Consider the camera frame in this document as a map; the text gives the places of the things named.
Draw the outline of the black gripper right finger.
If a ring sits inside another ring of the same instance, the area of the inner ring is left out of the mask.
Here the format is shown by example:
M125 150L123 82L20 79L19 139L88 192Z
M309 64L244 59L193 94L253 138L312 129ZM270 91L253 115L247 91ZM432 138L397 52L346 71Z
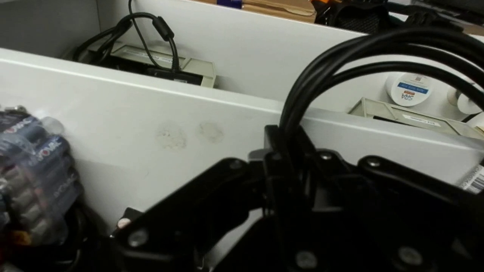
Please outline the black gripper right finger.
M291 268L484 272L482 195L379 156L350 163L305 130L270 126L265 136L268 203Z

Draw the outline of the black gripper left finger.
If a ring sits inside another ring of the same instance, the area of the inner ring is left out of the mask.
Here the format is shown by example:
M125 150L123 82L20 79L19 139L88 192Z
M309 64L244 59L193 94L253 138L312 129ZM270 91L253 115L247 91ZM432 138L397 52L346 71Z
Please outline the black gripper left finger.
M156 203L114 237L114 272L196 272L202 256L264 203L264 169L229 157Z

